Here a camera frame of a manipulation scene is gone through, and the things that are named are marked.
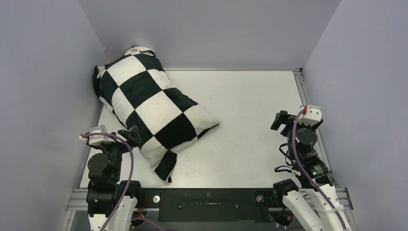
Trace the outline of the black and white checkered pillowcase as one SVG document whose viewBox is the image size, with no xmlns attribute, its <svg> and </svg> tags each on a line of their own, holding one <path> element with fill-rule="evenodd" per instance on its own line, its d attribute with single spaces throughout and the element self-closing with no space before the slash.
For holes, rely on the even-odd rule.
<svg viewBox="0 0 408 231">
<path fill-rule="evenodd" d="M 112 63 L 95 66 L 92 84 L 122 126 L 137 128 L 139 150 L 167 183 L 178 153 L 219 125 L 170 81 L 154 51 L 146 47 L 132 47 Z"/>
</svg>

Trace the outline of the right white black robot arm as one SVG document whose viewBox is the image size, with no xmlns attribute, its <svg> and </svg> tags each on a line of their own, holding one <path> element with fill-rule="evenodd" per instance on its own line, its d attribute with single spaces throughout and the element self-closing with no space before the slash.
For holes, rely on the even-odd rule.
<svg viewBox="0 0 408 231">
<path fill-rule="evenodd" d="M 292 179 L 276 182 L 272 200 L 289 209 L 306 231 L 350 231 L 331 173 L 315 148 L 316 130 L 322 122 L 321 110 L 314 106 L 301 109 L 297 115 L 286 111 L 276 114 L 271 130 L 284 125 L 281 135 L 287 138 L 287 166 L 301 187 Z"/>
</svg>

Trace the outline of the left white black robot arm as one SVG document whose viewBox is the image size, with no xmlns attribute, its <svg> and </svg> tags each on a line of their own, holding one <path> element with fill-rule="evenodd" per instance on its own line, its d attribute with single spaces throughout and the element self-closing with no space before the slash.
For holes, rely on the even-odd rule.
<svg viewBox="0 0 408 231">
<path fill-rule="evenodd" d="M 86 202 L 91 230 L 128 231 L 134 209 L 147 203 L 141 183 L 131 179 L 132 171 L 127 180 L 120 180 L 123 154 L 129 153 L 130 163 L 134 165 L 132 149 L 141 144 L 137 126 L 108 133 L 100 125 L 81 134 L 80 139 L 99 150 L 87 163 Z"/>
</svg>

